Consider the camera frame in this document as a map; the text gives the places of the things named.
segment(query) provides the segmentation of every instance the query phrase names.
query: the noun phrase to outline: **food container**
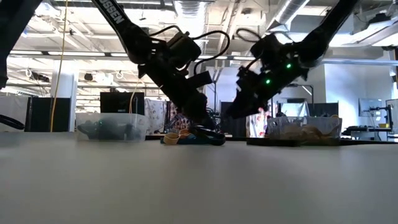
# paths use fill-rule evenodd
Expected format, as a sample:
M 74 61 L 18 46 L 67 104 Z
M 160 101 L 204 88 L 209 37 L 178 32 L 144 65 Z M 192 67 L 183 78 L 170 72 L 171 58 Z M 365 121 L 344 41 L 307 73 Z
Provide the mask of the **food container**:
M 78 140 L 145 141 L 148 118 L 127 113 L 77 113 Z
M 330 145 L 340 141 L 341 118 L 279 117 L 268 119 L 270 139 Z

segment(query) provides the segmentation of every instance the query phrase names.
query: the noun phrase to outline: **clear plastic bin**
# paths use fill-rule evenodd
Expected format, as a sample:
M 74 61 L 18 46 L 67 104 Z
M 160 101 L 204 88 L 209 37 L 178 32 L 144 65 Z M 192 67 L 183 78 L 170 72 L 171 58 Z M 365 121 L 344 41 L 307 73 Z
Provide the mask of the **clear plastic bin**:
M 271 139 L 330 143 L 340 140 L 341 118 L 280 117 L 268 119 Z
M 77 113 L 78 140 L 145 141 L 148 118 L 127 113 Z

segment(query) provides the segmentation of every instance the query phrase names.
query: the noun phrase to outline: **table surface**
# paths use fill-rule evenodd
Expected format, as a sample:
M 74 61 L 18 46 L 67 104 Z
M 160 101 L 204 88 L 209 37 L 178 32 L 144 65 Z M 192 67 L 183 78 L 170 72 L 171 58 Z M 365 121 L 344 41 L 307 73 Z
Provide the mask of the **table surface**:
M 0 223 L 398 223 L 398 148 L 0 134 Z

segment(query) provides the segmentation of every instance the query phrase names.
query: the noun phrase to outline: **computer monitor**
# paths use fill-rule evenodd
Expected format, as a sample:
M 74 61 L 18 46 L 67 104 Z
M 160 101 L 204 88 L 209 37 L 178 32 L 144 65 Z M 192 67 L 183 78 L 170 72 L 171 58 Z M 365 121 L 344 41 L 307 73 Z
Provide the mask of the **computer monitor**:
M 380 111 L 371 111 L 371 108 L 380 108 L 382 107 L 382 101 L 379 99 L 359 99 L 358 100 L 358 108 L 359 108 L 359 116 L 361 117 L 380 117 Z
M 128 113 L 131 94 L 132 93 L 100 93 L 101 113 Z M 144 93 L 135 93 L 131 106 L 133 113 L 145 115 Z

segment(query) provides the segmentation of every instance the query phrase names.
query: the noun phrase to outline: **white column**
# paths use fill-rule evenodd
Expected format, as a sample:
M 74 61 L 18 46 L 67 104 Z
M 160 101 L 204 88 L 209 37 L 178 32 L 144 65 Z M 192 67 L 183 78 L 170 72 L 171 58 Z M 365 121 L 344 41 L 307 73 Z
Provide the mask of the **white column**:
M 60 61 L 54 60 L 52 79 L 51 79 L 51 97 L 55 96 L 55 88 L 57 85 L 58 71 Z M 78 63 L 75 61 L 64 60 L 59 78 L 57 98 L 70 98 L 70 120 L 69 131 L 75 130 L 75 110 L 76 110 L 76 93 L 79 78 Z

